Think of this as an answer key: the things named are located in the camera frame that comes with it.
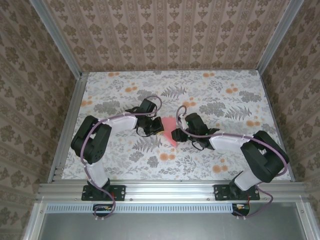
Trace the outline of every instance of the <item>wall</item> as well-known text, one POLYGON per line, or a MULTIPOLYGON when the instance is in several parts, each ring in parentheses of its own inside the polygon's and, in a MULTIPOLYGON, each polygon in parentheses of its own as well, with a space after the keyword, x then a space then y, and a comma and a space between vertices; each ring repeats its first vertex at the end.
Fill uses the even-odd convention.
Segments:
POLYGON ((262 75, 291 166, 320 217, 320 1, 305 0, 262 75))
POLYGON ((84 72, 254 69, 289 0, 45 0, 84 72))
POLYGON ((22 236, 75 79, 28 0, 0 1, 0 239, 22 236))

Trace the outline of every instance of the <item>pink object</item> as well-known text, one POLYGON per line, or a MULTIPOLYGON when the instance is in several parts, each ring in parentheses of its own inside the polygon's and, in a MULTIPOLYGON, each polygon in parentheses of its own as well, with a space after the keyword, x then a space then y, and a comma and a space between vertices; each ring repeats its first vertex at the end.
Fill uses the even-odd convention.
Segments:
POLYGON ((162 117, 161 118, 164 133, 163 135, 168 139, 168 141, 176 148, 177 142, 172 139, 171 132, 177 128, 175 117, 162 117))

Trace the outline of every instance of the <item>gray fern pattern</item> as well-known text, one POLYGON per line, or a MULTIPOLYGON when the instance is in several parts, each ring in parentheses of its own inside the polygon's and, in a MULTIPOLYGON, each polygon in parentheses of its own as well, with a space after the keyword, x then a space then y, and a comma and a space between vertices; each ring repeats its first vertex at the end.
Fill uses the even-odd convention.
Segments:
MULTIPOLYGON (((279 141, 260 77, 254 70, 90 73, 73 134, 86 116, 104 119, 122 114, 151 95, 162 99, 162 109, 157 113, 162 118, 175 116, 177 108, 184 104, 188 114, 198 113, 209 128, 246 135, 264 130, 279 141)), ((150 100, 159 106, 157 99, 150 100)), ((8 129, 2 132, 3 141, 17 141, 8 129)), ((180 142, 174 148, 163 134, 140 137, 134 129, 109 138, 102 162, 112 180, 231 180, 249 168, 240 153, 199 151, 190 142, 180 142)), ((1 177, 8 178, 5 168, 0 168, 1 177)), ((62 178, 86 179, 72 149, 62 178)))

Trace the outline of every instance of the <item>patterned wallpaper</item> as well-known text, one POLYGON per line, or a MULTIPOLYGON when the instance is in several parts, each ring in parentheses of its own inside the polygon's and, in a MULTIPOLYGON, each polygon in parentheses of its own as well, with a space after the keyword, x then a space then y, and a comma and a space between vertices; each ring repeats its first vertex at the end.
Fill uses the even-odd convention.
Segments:
POLYGON ((320 1, 305 0, 262 75, 291 159, 320 223, 320 1))
POLYGON ((0 239, 27 226, 75 79, 28 0, 0 1, 0 239))
POLYGON ((45 0, 83 72, 256 68, 289 0, 45 0))

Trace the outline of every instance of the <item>floral tablecloth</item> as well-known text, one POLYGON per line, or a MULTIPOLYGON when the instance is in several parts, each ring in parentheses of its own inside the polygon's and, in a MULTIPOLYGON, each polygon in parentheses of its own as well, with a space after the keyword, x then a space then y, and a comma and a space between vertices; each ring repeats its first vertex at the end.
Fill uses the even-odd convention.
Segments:
MULTIPOLYGON (((74 134, 88 115, 100 119, 114 116, 155 94, 163 101, 160 117, 175 116, 184 104, 188 114, 197 112, 209 128, 246 135, 264 130, 279 143, 255 70, 91 72, 74 134)), ((175 148, 162 134, 140 137, 135 130, 112 136, 102 160, 110 178, 118 180, 231 180, 249 168, 242 154, 199 151, 189 141, 175 148)), ((71 148, 62 178, 86 179, 71 148)), ((287 173, 279 179, 291 178, 287 173)))

